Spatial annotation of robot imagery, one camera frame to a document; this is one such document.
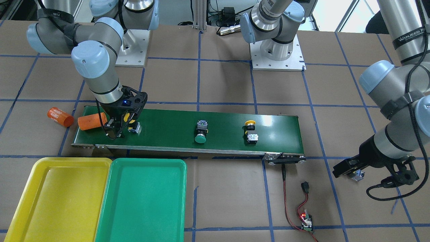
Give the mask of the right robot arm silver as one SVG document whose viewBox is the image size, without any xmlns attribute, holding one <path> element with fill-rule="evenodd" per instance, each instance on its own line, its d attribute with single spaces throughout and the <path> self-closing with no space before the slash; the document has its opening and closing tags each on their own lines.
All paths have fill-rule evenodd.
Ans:
<svg viewBox="0 0 430 242">
<path fill-rule="evenodd" d="M 76 23 L 71 13 L 54 2 L 37 1 L 37 23 L 27 30 L 27 40 L 38 53 L 69 54 L 77 72 L 93 93 L 98 109 L 109 116 L 96 120 L 110 139 L 123 130 L 139 133 L 138 118 L 147 93 L 124 86 L 115 70 L 127 30 L 155 30 L 159 25 L 157 0 L 91 0 L 92 26 Z"/>
</svg>

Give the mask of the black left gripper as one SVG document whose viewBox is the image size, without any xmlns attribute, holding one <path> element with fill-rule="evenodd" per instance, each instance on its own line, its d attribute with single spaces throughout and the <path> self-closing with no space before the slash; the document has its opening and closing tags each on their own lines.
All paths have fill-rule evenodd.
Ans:
<svg viewBox="0 0 430 242">
<path fill-rule="evenodd" d="M 336 164 L 332 173 L 336 178 L 342 175 L 351 177 L 356 170 L 368 166 L 386 167 L 391 176 L 383 179 L 377 187 L 395 188 L 402 185 L 413 185 L 420 179 L 413 165 L 414 160 L 415 158 L 408 157 L 406 153 L 395 155 L 394 158 L 384 155 L 376 146 L 374 136 L 372 136 L 360 145 L 358 155 Z"/>
</svg>

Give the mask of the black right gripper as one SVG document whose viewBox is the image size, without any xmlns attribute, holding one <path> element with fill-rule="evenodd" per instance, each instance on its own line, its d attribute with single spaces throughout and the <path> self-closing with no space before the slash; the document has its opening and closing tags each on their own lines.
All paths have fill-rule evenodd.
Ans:
<svg viewBox="0 0 430 242">
<path fill-rule="evenodd" d="M 139 92 L 131 87 L 121 88 L 122 96 L 113 103 L 102 103 L 103 111 L 108 115 L 109 120 L 102 126 L 109 139 L 122 138 L 123 131 L 136 131 L 136 121 L 146 105 L 148 94 Z M 134 113 L 132 119 L 124 116 L 126 113 Z"/>
</svg>

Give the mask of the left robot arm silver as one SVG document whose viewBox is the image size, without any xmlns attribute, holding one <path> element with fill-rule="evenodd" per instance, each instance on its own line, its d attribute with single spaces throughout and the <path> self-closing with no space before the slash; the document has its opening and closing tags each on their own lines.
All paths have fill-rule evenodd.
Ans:
<svg viewBox="0 0 430 242">
<path fill-rule="evenodd" d="M 359 154 L 333 167 L 333 175 L 352 177 L 366 167 L 386 167 L 380 187 L 412 185 L 418 180 L 411 153 L 429 142 L 429 15 L 425 0 L 378 1 L 401 66 L 381 60 L 360 76 L 364 92 L 390 122 L 359 147 Z M 261 0 L 240 19 L 248 43 L 262 41 L 267 58 L 290 57 L 292 41 L 304 18 L 293 0 Z"/>
</svg>

